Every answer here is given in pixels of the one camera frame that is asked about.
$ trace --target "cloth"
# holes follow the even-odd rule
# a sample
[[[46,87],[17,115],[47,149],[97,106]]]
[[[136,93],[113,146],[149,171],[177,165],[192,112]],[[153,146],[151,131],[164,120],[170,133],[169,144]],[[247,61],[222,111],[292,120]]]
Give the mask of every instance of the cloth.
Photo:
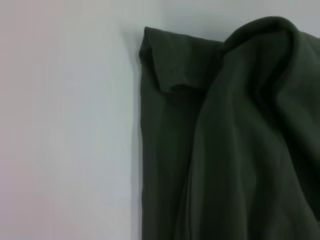
[[[143,240],[320,240],[320,39],[145,28]]]

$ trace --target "olive green shirt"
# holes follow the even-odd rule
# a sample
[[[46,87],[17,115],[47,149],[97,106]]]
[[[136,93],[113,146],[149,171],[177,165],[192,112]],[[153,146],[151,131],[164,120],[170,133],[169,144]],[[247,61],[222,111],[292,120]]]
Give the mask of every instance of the olive green shirt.
[[[320,240],[320,39],[145,28],[143,240]]]

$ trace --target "dark green cloth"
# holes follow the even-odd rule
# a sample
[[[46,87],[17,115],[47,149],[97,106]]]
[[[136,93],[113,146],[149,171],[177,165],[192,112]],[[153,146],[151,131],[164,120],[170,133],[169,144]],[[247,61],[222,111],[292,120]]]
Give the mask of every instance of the dark green cloth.
[[[146,28],[139,56],[142,239],[320,240],[320,39]]]

